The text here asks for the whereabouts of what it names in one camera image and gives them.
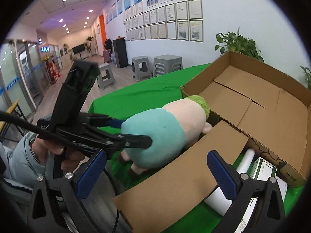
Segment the person's left hand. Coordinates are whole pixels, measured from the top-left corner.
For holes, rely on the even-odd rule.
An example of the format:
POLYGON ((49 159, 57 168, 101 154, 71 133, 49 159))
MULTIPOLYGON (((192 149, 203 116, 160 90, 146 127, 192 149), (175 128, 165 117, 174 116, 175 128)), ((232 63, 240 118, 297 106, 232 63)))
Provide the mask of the person's left hand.
MULTIPOLYGON (((42 164, 46 165, 48 153, 55 155, 61 155, 64 153, 65 146, 51 140, 44 140, 38 138, 34 139, 31 144, 32 151, 35 154, 36 159, 42 164)), ((65 160, 61 163, 61 169, 68 172, 74 171, 81 161, 85 160, 85 155, 80 151, 72 148, 67 148, 69 154, 65 157, 65 160)))

